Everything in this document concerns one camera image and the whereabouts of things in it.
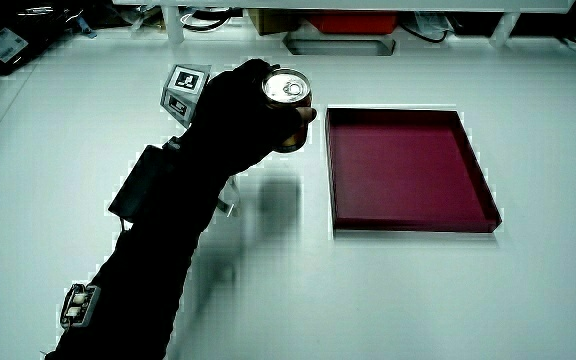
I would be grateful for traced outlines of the person's left hand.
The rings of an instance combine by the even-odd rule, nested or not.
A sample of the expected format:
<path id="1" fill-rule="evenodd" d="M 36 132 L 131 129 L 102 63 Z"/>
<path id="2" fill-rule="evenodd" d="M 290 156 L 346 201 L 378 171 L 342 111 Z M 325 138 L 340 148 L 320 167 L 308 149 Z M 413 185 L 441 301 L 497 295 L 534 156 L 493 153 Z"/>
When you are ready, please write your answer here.
<path id="1" fill-rule="evenodd" d="M 269 104 L 261 83 L 273 69 L 252 59 L 210 80 L 190 127 L 164 145 L 174 162 L 207 177 L 228 177 L 259 163 L 309 125 L 316 117 L 312 107 Z"/>

